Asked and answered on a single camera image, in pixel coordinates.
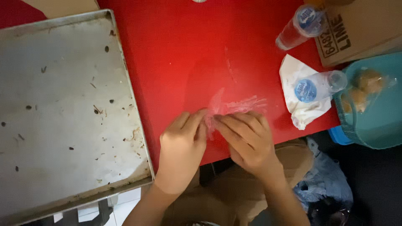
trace stained baking tray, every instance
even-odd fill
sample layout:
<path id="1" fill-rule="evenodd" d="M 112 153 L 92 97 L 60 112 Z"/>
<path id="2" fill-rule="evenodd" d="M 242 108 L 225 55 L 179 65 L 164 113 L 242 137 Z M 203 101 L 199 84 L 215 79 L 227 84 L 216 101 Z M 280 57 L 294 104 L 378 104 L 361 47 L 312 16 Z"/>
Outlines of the stained baking tray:
<path id="1" fill-rule="evenodd" d="M 0 30 L 0 224 L 152 182 L 111 10 Z"/>

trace crumpled napkin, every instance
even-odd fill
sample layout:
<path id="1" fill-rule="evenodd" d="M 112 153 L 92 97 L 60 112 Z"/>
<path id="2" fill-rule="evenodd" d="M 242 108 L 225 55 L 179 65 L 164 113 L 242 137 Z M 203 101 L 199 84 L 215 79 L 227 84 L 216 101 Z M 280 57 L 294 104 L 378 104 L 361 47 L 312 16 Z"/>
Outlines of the crumpled napkin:
<path id="1" fill-rule="evenodd" d="M 314 73 L 317 73 L 317 71 L 289 54 L 286 54 L 279 69 L 287 110 L 292 114 L 293 125 L 300 130 L 304 130 L 306 125 L 331 108 L 331 97 L 304 103 L 299 101 L 295 95 L 296 81 Z"/>

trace person's right hand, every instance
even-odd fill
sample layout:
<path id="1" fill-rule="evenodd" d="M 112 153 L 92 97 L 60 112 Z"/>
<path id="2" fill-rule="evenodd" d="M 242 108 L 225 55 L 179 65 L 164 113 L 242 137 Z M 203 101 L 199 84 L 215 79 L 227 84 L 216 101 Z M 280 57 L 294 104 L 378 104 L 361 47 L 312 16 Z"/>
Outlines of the person's right hand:
<path id="1" fill-rule="evenodd" d="M 267 185 L 286 182 L 275 155 L 268 122 L 255 111 L 215 115 L 216 129 L 229 143 L 232 160 Z"/>

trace red tabletop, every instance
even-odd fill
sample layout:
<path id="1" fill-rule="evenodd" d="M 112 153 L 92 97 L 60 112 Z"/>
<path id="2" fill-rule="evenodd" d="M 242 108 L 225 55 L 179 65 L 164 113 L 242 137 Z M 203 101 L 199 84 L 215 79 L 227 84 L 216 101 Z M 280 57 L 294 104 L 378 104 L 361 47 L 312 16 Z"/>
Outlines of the red tabletop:
<path id="1" fill-rule="evenodd" d="M 286 53 L 317 71 L 325 70 L 313 39 L 288 52 L 275 46 L 277 35 L 303 4 L 302 0 L 98 2 L 101 8 L 114 10 L 156 170 L 159 135 L 165 127 L 184 110 L 207 107 L 221 88 L 225 88 L 224 102 L 254 95 L 267 99 L 266 117 L 275 143 L 340 124 L 333 105 L 301 131 L 293 126 L 286 108 L 279 77 Z M 12 16 L 9 12 L 0 13 L 5 14 Z M 31 17 L 40 20 L 41 16 Z M 225 140 L 219 134 L 214 136 L 214 141 L 208 141 L 201 164 L 230 156 Z"/>

